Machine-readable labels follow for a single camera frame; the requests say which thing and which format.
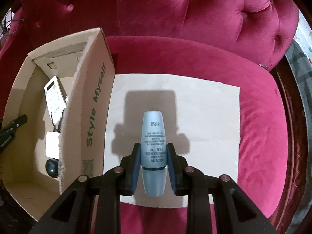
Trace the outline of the cardboard sheet mat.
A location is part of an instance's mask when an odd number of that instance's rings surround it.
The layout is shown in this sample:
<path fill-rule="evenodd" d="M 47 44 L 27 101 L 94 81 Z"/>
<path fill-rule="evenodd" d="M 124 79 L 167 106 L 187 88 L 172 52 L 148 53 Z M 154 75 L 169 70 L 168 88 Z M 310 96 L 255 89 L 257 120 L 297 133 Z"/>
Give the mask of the cardboard sheet mat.
<path fill-rule="evenodd" d="M 117 166 L 141 140 L 143 114 L 163 114 L 166 140 L 204 174 L 238 178 L 239 87 L 168 74 L 121 74 L 114 80 L 104 169 Z"/>

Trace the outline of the cardboard box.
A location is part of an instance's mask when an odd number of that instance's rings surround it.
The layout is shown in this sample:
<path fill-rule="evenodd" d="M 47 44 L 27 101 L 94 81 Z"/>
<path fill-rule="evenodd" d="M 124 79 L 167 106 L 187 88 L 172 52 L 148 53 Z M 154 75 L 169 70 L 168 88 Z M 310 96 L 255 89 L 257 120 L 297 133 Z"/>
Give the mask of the cardboard box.
<path fill-rule="evenodd" d="M 1 154 L 1 179 L 39 220 L 80 175 L 102 175 L 115 68 L 101 28 L 30 52 L 11 88 L 3 124 L 27 122 Z"/>

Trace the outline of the metal carabiner with black cord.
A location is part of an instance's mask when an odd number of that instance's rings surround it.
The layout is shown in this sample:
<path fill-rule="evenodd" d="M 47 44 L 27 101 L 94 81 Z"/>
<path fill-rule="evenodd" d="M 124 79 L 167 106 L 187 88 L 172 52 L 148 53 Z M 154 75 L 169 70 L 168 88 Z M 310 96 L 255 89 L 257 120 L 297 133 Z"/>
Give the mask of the metal carabiner with black cord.
<path fill-rule="evenodd" d="M 53 117 L 52 117 L 52 114 L 51 114 L 50 118 L 51 118 L 51 122 L 52 122 L 52 125 L 53 125 L 53 131 L 54 131 L 54 132 L 61 133 L 61 131 L 62 131 L 62 121 L 63 121 L 64 112 L 65 112 L 65 110 L 63 110 L 63 111 L 61 112 L 61 118 L 60 118 L 60 120 L 59 120 L 58 122 L 54 122 L 54 121 L 53 121 Z"/>

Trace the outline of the white air conditioner remote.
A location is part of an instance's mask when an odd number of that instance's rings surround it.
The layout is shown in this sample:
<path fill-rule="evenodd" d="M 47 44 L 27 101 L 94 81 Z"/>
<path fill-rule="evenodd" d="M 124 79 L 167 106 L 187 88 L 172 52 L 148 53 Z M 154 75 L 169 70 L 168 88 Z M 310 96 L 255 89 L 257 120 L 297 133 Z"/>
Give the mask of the white air conditioner remote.
<path fill-rule="evenodd" d="M 45 85 L 44 93 L 49 116 L 52 114 L 53 121 L 58 122 L 61 118 L 61 112 L 66 108 L 58 77 L 54 76 Z"/>

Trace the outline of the light blue cosmetic bottle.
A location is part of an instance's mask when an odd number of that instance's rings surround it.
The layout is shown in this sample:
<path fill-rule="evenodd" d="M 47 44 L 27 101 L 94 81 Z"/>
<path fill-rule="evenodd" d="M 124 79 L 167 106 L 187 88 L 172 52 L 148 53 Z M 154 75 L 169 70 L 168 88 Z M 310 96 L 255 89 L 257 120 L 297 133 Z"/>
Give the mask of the light blue cosmetic bottle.
<path fill-rule="evenodd" d="M 146 195 L 153 198 L 163 196 L 167 176 L 167 145 L 160 111 L 148 111 L 143 115 L 141 166 Z"/>

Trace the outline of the white USB wall charger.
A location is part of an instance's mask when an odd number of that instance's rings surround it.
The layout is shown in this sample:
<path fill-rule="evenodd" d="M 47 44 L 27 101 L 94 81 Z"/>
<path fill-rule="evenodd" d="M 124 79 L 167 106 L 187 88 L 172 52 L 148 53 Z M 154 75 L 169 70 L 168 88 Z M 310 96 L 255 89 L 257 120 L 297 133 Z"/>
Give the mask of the white USB wall charger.
<path fill-rule="evenodd" d="M 48 158 L 59 159 L 60 155 L 60 133 L 47 132 L 45 136 L 45 155 Z"/>

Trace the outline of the grey plaid cloth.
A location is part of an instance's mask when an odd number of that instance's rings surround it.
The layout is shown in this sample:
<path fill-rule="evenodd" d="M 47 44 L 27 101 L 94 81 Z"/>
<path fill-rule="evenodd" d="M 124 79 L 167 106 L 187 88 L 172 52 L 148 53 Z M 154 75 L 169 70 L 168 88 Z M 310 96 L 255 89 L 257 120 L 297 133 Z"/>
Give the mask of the grey plaid cloth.
<path fill-rule="evenodd" d="M 290 66 L 291 119 L 294 129 L 294 154 L 297 158 L 294 175 L 299 204 L 286 233 L 311 233 L 311 64 L 296 41 L 286 53 Z"/>

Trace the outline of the blue oval key fob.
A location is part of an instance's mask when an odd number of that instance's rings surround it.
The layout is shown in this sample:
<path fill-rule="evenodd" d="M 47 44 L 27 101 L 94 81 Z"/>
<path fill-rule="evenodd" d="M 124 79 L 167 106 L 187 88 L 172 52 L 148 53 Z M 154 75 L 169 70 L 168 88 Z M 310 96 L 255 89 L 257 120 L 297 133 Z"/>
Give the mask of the blue oval key fob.
<path fill-rule="evenodd" d="M 45 163 L 45 170 L 51 178 L 56 179 L 59 176 L 59 160 L 50 158 Z"/>

